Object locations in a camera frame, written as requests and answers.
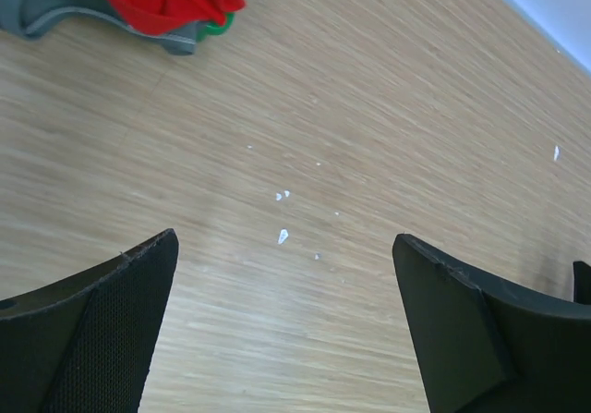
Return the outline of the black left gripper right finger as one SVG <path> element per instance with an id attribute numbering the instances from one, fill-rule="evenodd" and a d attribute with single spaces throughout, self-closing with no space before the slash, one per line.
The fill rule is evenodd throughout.
<path id="1" fill-rule="evenodd" d="M 574 263 L 568 301 L 410 234 L 392 258 L 430 411 L 589 411 L 588 264 Z"/>

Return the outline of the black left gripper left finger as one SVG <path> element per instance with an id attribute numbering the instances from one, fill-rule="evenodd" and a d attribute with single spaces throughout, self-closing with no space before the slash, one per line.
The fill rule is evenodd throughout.
<path id="1" fill-rule="evenodd" d="M 4 412 L 136 412 L 177 265 L 167 229 L 1 302 Z"/>

